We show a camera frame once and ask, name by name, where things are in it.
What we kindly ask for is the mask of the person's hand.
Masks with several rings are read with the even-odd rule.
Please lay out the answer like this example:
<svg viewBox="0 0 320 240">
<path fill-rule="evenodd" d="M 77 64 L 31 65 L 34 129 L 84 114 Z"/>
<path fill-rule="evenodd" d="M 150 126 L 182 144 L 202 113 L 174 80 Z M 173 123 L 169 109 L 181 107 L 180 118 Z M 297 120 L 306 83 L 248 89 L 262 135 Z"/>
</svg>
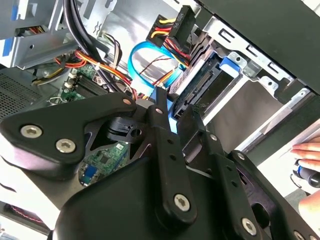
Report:
<svg viewBox="0 0 320 240">
<path fill-rule="evenodd" d="M 307 143 L 296 144 L 290 151 L 299 159 L 299 164 L 307 169 L 320 172 L 320 137 Z M 300 201 L 298 209 L 304 217 L 316 218 L 320 216 L 320 191 L 309 195 Z"/>
</svg>

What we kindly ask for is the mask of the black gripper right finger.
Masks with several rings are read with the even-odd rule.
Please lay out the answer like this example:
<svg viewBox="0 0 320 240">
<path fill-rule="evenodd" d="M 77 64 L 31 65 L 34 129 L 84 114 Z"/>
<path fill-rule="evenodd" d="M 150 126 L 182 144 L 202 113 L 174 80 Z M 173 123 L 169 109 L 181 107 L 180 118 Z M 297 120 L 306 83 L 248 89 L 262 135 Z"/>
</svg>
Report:
<svg viewBox="0 0 320 240">
<path fill-rule="evenodd" d="M 318 240 L 320 237 L 241 151 L 226 153 L 189 105 L 177 122 L 189 166 L 210 169 L 218 217 L 228 240 Z"/>
</svg>

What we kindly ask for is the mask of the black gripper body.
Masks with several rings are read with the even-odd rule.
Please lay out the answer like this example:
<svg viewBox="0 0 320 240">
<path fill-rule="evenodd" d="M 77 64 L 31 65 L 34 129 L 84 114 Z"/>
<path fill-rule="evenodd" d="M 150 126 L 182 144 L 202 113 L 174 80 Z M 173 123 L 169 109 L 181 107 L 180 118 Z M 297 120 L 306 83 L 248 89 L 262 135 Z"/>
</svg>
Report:
<svg viewBox="0 0 320 240">
<path fill-rule="evenodd" d="M 212 176 L 186 167 L 181 154 L 138 160 L 74 195 L 62 208 L 55 240 L 227 240 Z"/>
</svg>

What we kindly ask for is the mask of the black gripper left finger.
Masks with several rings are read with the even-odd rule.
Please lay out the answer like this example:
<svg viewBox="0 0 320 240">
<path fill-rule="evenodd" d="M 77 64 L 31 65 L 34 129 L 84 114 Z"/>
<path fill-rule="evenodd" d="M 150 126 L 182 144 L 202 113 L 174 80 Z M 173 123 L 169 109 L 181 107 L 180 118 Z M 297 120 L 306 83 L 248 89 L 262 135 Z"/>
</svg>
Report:
<svg viewBox="0 0 320 240">
<path fill-rule="evenodd" d="M 159 154 L 183 157 L 180 139 L 170 129 L 167 93 L 157 87 L 153 97 L 148 108 L 113 92 L 9 116 L 0 124 L 1 155 L 52 180 L 71 179 L 85 157 L 117 141 L 133 144 L 129 163 L 120 170 Z"/>
</svg>

